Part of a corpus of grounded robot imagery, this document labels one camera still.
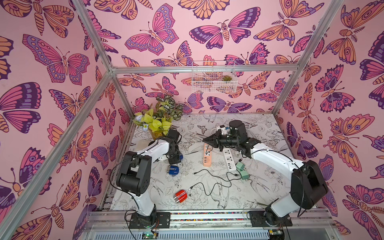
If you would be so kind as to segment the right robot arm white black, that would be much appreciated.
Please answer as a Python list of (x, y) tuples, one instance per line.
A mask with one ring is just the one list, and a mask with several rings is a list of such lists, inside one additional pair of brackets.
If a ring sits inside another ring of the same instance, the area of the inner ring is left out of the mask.
[(263, 218), (268, 226), (281, 225), (282, 221), (295, 211), (303, 213), (310, 210), (329, 192), (317, 163), (296, 160), (272, 150), (261, 141), (249, 137), (244, 123), (240, 120), (231, 121), (225, 132), (221, 128), (217, 129), (214, 134), (204, 138), (203, 143), (220, 151), (225, 148), (234, 149), (244, 157), (268, 165), (290, 180), (290, 192), (265, 208)]

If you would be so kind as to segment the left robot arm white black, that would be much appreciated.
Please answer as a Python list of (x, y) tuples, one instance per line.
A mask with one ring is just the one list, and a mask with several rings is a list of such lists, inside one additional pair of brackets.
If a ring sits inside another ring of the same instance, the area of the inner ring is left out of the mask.
[(181, 134), (171, 129), (166, 136), (155, 140), (148, 147), (138, 152), (128, 151), (124, 155), (116, 177), (116, 186), (133, 197), (138, 206), (138, 220), (143, 226), (151, 227), (157, 223), (156, 205), (147, 193), (152, 163), (162, 157), (165, 157), (170, 165), (180, 163), (183, 159), (179, 150), (180, 141)]

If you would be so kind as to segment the orange power strip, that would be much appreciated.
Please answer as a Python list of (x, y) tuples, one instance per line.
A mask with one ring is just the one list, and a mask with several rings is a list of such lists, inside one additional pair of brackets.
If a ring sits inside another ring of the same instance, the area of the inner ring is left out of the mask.
[(210, 168), (212, 165), (212, 156), (211, 156), (211, 151), (213, 150), (213, 147), (204, 144), (204, 155), (203, 155), (203, 166), (206, 168)]

